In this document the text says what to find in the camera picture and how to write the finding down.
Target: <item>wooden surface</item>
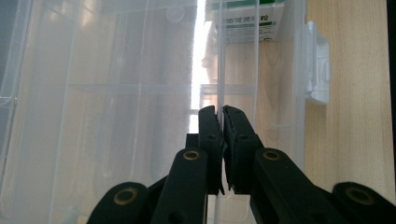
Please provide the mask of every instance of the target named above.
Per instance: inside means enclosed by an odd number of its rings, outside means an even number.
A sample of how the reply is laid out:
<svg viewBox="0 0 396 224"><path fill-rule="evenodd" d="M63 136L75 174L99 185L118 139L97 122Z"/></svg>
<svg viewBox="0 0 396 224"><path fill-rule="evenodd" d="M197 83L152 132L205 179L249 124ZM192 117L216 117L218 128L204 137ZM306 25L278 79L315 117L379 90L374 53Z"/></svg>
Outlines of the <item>wooden surface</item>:
<svg viewBox="0 0 396 224"><path fill-rule="evenodd" d="M306 105L305 172L327 190L362 183L395 202L386 0L307 0L330 42L331 101Z"/></svg>

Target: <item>screw hole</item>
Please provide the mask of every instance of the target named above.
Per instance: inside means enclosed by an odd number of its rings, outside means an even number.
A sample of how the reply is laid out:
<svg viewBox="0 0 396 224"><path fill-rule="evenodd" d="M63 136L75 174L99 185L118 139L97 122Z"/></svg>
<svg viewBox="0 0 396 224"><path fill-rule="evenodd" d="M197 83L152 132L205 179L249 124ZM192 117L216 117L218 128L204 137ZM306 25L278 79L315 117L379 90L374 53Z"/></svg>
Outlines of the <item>screw hole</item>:
<svg viewBox="0 0 396 224"><path fill-rule="evenodd" d="M132 203L137 196L137 190L134 188L122 189L114 196L114 203L118 205L127 205Z"/></svg>
<svg viewBox="0 0 396 224"><path fill-rule="evenodd" d="M369 193L367 193L367 191L363 189L350 187L346 189L346 195L349 197L349 199L356 203L361 203L365 205L371 205L375 203L373 196L371 196Z"/></svg>
<svg viewBox="0 0 396 224"><path fill-rule="evenodd" d="M239 139L247 140L247 139L248 139L248 136L247 136L247 135L244 135L244 134L241 134L241 135L239 135Z"/></svg>
<svg viewBox="0 0 396 224"><path fill-rule="evenodd" d="M280 155L274 151L266 151L263 154L264 158L270 161L277 161L280 159Z"/></svg>
<svg viewBox="0 0 396 224"><path fill-rule="evenodd" d="M168 220L171 223L183 223L187 219L187 214L183 211L175 211L169 214Z"/></svg>
<svg viewBox="0 0 396 224"><path fill-rule="evenodd" d="M187 151L183 154L183 157L188 161L196 161L199 159L199 153L197 151Z"/></svg>

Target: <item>transparent plastic container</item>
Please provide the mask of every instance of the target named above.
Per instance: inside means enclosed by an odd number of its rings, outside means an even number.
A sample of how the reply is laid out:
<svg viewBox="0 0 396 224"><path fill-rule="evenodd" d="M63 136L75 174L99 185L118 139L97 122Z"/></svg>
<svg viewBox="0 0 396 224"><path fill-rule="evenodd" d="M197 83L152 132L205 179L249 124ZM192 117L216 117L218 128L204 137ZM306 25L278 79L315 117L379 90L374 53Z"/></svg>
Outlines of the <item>transparent plastic container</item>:
<svg viewBox="0 0 396 224"><path fill-rule="evenodd" d="M249 0L254 29L233 43L223 18L235 1L21 2L0 223L85 223L113 186L150 186L207 105L244 110L263 143L303 169L304 101L325 103L330 81L328 56L316 54L327 42L304 24L304 0L268 3L283 7L272 41L260 41L260 1ZM210 196L208 223L254 223L248 196Z"/></svg>

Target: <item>plastic latch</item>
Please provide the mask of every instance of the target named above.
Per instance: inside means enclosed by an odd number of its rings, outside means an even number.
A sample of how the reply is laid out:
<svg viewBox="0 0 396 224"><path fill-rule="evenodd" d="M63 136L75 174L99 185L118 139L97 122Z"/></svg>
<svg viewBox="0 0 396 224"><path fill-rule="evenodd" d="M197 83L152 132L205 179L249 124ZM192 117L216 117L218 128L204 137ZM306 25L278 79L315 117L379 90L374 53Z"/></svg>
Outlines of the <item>plastic latch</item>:
<svg viewBox="0 0 396 224"><path fill-rule="evenodd" d="M330 101L329 42L312 21L304 26L304 56L306 99L325 105Z"/></svg>

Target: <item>clear plastic box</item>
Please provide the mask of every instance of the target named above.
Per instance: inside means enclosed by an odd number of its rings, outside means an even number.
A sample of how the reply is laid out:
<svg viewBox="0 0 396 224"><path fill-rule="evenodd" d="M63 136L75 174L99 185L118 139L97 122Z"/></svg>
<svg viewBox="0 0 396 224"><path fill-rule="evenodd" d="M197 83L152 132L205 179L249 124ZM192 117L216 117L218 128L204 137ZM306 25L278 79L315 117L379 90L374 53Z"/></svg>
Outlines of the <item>clear plastic box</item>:
<svg viewBox="0 0 396 224"><path fill-rule="evenodd" d="M305 25L304 0L268 3L283 10L276 38L260 41L261 1L248 1L253 29L236 42L223 19L236 1L20 1L0 223L85 223L113 186L167 175L207 105L244 110L304 169L304 101L329 100L328 44ZM208 206L208 223L254 223L248 196Z"/></svg>

